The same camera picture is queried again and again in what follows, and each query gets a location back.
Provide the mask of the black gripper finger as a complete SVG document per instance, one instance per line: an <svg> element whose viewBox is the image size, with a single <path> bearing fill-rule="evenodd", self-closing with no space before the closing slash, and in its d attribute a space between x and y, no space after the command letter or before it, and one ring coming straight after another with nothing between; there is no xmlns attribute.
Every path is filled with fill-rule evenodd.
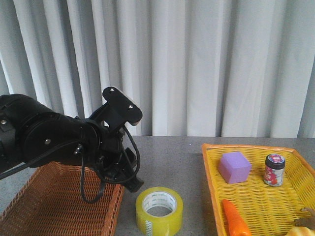
<svg viewBox="0 0 315 236"><path fill-rule="evenodd" d="M142 185L144 184L144 181L141 180L138 177L133 177L131 180L123 183L123 186L131 193L137 192Z"/></svg>

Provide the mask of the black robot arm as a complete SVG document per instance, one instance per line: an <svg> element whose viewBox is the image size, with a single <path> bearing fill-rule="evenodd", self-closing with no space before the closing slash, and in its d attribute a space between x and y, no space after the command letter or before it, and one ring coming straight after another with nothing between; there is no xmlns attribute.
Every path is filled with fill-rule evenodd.
<svg viewBox="0 0 315 236"><path fill-rule="evenodd" d="M0 176L19 164L39 167L50 162L84 165L108 183L136 192L139 152L123 147L125 124L136 125L141 110L114 87L103 91L105 104L88 118L56 113L23 94L0 97Z"/></svg>

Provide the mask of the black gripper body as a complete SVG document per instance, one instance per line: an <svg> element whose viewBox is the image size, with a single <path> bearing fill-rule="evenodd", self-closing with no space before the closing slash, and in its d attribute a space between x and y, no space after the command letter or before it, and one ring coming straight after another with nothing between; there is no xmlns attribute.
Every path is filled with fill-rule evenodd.
<svg viewBox="0 0 315 236"><path fill-rule="evenodd" d="M102 127L100 145L95 157L94 171L106 183L125 183L138 173L138 148L127 130L110 134ZM124 148L123 135L127 134L135 151Z"/></svg>

